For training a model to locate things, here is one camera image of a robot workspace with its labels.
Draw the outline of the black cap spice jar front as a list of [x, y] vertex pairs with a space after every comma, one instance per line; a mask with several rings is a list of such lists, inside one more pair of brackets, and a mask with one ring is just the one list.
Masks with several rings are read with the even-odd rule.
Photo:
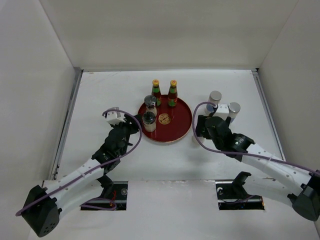
[[199, 144], [201, 142], [201, 138], [196, 136], [196, 135], [193, 135], [192, 136], [192, 141], [195, 143], [195, 144]]

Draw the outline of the black cap glass shaker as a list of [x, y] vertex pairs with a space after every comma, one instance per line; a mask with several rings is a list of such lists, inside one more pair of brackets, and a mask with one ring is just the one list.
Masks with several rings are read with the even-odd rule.
[[156, 130], [156, 115], [151, 111], [146, 111], [142, 116], [142, 122], [144, 129], [147, 132], [153, 132]]

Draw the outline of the green label sauce bottle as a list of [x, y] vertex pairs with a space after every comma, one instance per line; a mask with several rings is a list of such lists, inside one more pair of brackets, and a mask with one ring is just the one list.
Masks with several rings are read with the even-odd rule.
[[162, 94], [160, 89], [160, 82], [158, 79], [152, 81], [151, 94], [156, 98], [156, 105], [159, 107], [162, 103]]
[[167, 95], [167, 103], [170, 107], [175, 107], [178, 101], [177, 81], [170, 81], [170, 88]]

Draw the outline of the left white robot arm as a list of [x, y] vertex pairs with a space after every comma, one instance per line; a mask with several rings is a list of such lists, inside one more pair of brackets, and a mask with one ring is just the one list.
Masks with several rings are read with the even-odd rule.
[[108, 199], [112, 195], [113, 181], [107, 176], [131, 153], [130, 136], [142, 133], [142, 116], [124, 113], [116, 119], [101, 147], [78, 169], [54, 184], [33, 187], [16, 215], [21, 216], [34, 233], [42, 238], [52, 232], [69, 211], [96, 198]]

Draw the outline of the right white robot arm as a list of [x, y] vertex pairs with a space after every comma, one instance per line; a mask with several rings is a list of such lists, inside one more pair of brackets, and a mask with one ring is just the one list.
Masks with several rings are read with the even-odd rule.
[[238, 198], [260, 195], [284, 203], [301, 217], [316, 222], [320, 217], [320, 172], [275, 158], [250, 137], [233, 133], [231, 119], [199, 115], [192, 121], [195, 138], [211, 140], [214, 153], [224, 154], [240, 163], [252, 166], [271, 177], [254, 179], [241, 172], [232, 182], [232, 192]]

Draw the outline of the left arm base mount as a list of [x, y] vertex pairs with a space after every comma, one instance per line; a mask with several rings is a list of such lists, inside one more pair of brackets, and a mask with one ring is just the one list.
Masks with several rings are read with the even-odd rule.
[[108, 178], [108, 185], [99, 197], [95, 197], [80, 206], [81, 211], [125, 211], [127, 209], [128, 181], [113, 181]]

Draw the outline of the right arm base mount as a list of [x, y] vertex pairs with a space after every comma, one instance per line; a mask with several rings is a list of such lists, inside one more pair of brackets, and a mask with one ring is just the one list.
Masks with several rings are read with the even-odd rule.
[[240, 172], [235, 179], [215, 181], [218, 209], [220, 211], [265, 210], [263, 198], [250, 195], [244, 189], [244, 184], [251, 174]]

